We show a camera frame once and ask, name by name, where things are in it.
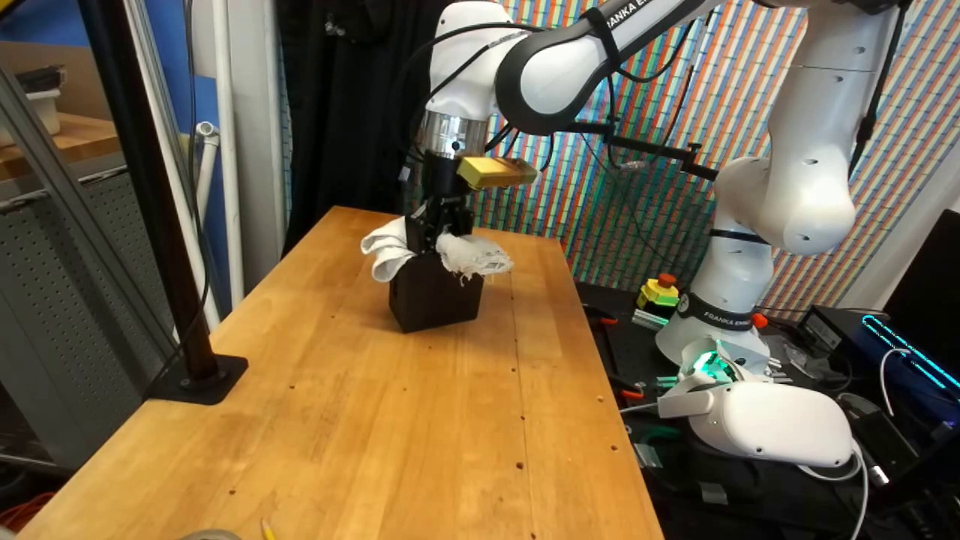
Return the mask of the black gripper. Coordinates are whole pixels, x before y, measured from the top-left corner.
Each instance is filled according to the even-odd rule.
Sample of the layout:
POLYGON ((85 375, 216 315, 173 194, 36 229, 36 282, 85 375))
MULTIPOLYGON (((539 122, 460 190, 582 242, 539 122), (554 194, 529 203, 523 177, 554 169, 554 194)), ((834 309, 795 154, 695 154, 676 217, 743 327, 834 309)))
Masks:
POLYGON ((437 240, 442 234, 468 234, 473 214, 468 207, 468 182, 457 173, 460 162, 428 154, 424 162, 424 199, 407 217, 411 240, 437 240))

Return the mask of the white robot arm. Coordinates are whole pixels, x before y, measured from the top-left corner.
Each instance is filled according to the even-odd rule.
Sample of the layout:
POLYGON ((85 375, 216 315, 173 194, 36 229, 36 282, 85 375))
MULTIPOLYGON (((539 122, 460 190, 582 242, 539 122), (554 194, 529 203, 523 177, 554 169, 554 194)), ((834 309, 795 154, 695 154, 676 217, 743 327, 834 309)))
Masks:
MULTIPOLYGON (((452 0, 428 43, 426 150, 457 160, 505 116, 529 136, 567 128, 595 87, 668 28, 719 0, 605 0, 567 28, 526 30, 497 0, 452 0)), ((658 350, 684 365, 716 348, 766 365, 752 315, 775 255, 823 255, 849 234, 849 177, 877 116, 907 0, 759 0, 806 16, 768 116, 768 150, 713 181, 709 251, 658 350)))

